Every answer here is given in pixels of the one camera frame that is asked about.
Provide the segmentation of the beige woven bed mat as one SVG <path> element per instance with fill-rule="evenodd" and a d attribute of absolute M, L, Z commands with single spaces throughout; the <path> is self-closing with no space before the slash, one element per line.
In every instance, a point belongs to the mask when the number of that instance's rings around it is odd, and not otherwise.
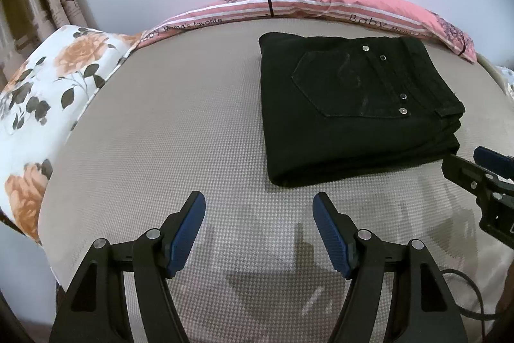
<path fill-rule="evenodd" d="M 90 245 L 136 239 L 193 191 L 207 211 L 186 267 L 170 282 L 193 342 L 325 342 L 349 289 L 312 217 L 326 192 L 380 239 L 420 239 L 456 302 L 498 310 L 512 250 L 479 228 L 480 209 L 432 162 L 283 189 L 268 179 L 260 36 L 372 37 L 368 28 L 264 19 L 169 37 L 132 53 L 60 150 L 38 232 L 68 286 Z"/>

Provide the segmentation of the pink striped rolled quilt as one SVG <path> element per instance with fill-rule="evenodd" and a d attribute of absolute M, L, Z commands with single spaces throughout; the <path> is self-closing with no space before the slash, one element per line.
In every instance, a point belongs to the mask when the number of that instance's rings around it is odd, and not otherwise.
<path fill-rule="evenodd" d="M 265 18 L 321 19 L 435 40 L 458 57 L 476 62 L 468 34 L 437 13 L 405 0 L 219 0 L 165 19 L 145 31 L 137 46 L 143 48 L 204 27 Z"/>

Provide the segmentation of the white dotted bedding heap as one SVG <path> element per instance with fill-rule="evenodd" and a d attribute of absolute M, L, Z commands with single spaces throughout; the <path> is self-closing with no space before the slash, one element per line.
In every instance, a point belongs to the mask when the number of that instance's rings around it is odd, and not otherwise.
<path fill-rule="evenodd" d="M 511 98 L 514 98 L 514 71 L 503 66 L 498 66 L 497 70 L 500 72 L 503 81 L 505 82 L 507 94 Z"/>

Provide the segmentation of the white floral pillow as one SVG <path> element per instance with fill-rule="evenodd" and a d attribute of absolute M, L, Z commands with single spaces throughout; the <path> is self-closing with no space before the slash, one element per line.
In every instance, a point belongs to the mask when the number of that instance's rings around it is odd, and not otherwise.
<path fill-rule="evenodd" d="M 33 241 L 40 240 L 39 213 L 59 150 L 141 37 L 65 25 L 2 91 L 1 212 Z"/>

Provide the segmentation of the black denim pants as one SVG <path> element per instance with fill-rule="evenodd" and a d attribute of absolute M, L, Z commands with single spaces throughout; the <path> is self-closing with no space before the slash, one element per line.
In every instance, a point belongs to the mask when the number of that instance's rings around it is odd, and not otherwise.
<path fill-rule="evenodd" d="M 259 44 L 274 185 L 316 185 L 458 151 L 464 104 L 420 40 L 270 32 Z"/>

